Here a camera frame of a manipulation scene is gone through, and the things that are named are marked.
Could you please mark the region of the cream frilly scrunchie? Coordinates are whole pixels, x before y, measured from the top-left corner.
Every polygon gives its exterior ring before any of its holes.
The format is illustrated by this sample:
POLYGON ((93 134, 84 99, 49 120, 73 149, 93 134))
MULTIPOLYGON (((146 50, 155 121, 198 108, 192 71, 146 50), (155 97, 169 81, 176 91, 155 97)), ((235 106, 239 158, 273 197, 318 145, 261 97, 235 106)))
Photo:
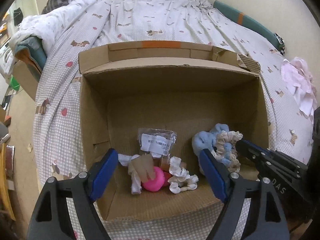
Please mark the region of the cream frilly scrunchie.
POLYGON ((173 194, 197 189, 198 176, 196 174, 190 175, 189 171, 181 166, 181 163, 182 161, 179 157, 171 157, 169 159, 169 173, 171 177, 168 179, 168 183, 169 190, 173 194))

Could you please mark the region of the clear plastic labelled packet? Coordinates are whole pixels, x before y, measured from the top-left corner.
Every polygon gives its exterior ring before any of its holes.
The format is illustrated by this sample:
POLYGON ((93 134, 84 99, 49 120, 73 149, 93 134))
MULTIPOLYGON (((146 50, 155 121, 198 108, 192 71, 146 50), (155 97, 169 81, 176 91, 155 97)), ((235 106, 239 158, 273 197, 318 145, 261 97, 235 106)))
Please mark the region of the clear plastic labelled packet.
POLYGON ((155 128, 139 128, 138 141, 140 150, 148 152, 153 158, 169 157, 170 151, 176 142, 177 134, 174 131, 155 128))

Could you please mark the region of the grey tabby cat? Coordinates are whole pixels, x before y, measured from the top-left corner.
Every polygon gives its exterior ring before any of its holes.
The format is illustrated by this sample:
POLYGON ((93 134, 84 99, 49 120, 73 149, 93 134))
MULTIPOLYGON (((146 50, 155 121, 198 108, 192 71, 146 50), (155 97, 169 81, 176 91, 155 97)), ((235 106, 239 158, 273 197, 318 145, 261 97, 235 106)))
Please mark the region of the grey tabby cat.
POLYGON ((47 14, 57 8, 67 6, 72 0, 48 0, 46 6, 42 10, 42 15, 47 14))

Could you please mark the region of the brown cardboard box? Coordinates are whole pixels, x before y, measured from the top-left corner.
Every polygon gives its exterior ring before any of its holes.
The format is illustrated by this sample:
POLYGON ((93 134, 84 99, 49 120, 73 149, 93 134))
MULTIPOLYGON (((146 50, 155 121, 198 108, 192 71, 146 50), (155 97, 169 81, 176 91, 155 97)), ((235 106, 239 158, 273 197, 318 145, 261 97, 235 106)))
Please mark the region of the brown cardboard box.
POLYGON ((260 64, 249 56, 206 44, 137 41, 79 53, 80 122, 87 167, 110 148, 139 153, 140 128, 176 132, 170 151, 199 172, 192 137, 227 124, 268 146, 260 64))

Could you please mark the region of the peach sausage toy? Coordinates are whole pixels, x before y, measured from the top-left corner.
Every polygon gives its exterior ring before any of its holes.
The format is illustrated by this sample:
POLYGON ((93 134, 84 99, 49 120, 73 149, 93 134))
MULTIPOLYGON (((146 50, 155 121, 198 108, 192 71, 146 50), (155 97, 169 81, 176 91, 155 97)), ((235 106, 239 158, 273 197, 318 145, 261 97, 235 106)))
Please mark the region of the peach sausage toy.
POLYGON ((160 167, 163 171, 167 172, 180 172, 182 169, 187 168, 187 164, 181 158, 173 156, 162 156, 159 158, 153 157, 153 164, 160 167))

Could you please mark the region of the white floral duvet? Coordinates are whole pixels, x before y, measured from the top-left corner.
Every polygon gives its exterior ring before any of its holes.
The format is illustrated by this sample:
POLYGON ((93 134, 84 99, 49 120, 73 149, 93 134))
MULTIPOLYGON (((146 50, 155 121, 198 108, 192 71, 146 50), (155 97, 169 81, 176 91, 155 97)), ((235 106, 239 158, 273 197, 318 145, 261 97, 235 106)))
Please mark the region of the white floral duvet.
POLYGON ((42 48, 49 54, 62 33, 97 0, 73 0, 69 5, 59 7, 43 15, 27 16, 19 29, 11 37, 9 47, 12 51, 25 39, 35 36, 42 40, 42 48))

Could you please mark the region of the pink white crumpled clothes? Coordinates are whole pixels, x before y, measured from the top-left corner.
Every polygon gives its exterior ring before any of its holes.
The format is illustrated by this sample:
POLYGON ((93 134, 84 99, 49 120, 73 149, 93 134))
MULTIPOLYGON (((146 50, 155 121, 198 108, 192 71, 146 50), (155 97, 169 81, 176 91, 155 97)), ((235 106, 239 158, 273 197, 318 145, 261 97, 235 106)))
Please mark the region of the pink white crumpled clothes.
POLYGON ((300 57, 295 57, 291 61, 285 59, 280 72, 302 115, 313 121, 314 110, 317 108, 317 89, 313 84, 313 76, 307 62, 300 57))

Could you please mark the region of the beige lace scrunchie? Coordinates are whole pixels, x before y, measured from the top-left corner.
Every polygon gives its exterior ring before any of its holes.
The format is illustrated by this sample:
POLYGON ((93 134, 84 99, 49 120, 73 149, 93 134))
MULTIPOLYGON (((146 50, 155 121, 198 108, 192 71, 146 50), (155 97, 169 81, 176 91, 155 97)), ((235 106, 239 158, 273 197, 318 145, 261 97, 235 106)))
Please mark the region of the beige lace scrunchie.
POLYGON ((237 159, 238 153, 235 145, 243 138, 243 135, 237 131, 222 131, 216 136, 215 159, 225 165, 229 172, 240 171, 240 161, 237 159))

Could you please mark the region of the white ghost plush toy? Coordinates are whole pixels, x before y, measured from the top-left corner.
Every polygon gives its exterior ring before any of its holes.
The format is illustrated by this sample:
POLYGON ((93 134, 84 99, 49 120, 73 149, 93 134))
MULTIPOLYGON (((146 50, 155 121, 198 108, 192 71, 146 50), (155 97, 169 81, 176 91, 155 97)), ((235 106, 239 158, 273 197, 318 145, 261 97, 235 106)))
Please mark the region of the white ghost plush toy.
POLYGON ((148 181, 148 174, 143 155, 118 154, 118 161, 127 167, 128 175, 131 177, 131 194, 141 194, 142 183, 148 181))

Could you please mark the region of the white washing machine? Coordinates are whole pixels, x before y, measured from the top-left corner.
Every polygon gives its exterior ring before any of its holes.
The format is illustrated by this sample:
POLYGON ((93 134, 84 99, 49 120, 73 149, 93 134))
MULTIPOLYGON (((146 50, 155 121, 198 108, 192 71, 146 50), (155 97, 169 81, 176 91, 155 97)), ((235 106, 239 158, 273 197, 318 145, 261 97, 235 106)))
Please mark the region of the white washing machine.
POLYGON ((9 57, 12 54, 12 51, 9 47, 9 42, 6 42, 1 46, 1 51, 0 51, 0 57, 1 57, 1 70, 5 74, 9 74, 10 66, 11 64, 8 63, 9 57))

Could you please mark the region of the teal orange folded blanket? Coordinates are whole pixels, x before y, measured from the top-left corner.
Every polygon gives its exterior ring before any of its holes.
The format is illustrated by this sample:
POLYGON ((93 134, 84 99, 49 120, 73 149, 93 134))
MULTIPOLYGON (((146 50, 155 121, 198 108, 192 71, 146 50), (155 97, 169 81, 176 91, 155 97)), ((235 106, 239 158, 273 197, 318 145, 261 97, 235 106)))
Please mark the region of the teal orange folded blanket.
POLYGON ((47 61, 41 39, 36 36, 26 38, 15 47, 14 55, 27 65, 35 78, 40 78, 47 61))

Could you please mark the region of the light blue fluffy scrunchie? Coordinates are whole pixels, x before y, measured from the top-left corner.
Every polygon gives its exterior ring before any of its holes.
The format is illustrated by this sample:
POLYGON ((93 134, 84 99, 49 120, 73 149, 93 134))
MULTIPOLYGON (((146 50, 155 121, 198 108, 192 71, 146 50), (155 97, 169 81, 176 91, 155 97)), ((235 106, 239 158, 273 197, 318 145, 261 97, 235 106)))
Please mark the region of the light blue fluffy scrunchie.
POLYGON ((216 151, 216 136, 222 131, 229 132, 229 127, 227 124, 216 124, 214 128, 212 128, 209 132, 200 131, 195 134, 192 138, 192 148, 193 152, 198 158, 199 161, 199 169, 201 168, 200 164, 200 153, 203 149, 208 149, 210 152, 216 151))

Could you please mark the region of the pink rubber duck toy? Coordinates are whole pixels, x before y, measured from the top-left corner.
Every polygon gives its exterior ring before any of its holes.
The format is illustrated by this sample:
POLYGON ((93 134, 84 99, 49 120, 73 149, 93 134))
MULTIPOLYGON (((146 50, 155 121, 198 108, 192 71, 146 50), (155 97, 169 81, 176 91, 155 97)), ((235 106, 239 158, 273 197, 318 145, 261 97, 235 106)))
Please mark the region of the pink rubber duck toy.
POLYGON ((157 192, 161 188, 169 185, 168 180, 171 178, 169 172, 163 171, 160 167, 154 166, 153 170, 155 172, 154 180, 149 179, 147 182, 142 183, 145 190, 150 192, 157 192))

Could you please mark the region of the checkered dog-print bedspread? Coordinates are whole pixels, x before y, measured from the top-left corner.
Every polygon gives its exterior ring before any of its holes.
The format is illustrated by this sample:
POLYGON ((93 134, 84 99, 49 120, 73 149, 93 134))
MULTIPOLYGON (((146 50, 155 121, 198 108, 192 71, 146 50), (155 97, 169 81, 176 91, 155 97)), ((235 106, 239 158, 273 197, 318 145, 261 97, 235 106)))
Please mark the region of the checkered dog-print bedspread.
POLYGON ((108 44, 179 41, 249 56, 260 64, 268 146, 307 163, 313 121, 281 78, 284 57, 264 37, 229 20, 207 0, 97 0, 58 39, 36 93, 34 150, 40 181, 85 171, 80 122, 79 53, 108 44))

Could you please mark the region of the teal cushion with orange stripe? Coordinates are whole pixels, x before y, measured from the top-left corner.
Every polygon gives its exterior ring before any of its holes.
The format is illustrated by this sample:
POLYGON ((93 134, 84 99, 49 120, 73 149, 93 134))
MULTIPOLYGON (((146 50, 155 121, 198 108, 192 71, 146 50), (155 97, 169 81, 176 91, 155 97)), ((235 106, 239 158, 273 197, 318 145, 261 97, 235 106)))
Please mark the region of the teal cushion with orange stripe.
POLYGON ((213 7, 229 20, 260 34, 266 38, 281 53, 281 55, 285 54, 284 40, 277 33, 268 30, 264 25, 260 24, 255 19, 218 0, 215 0, 213 7))

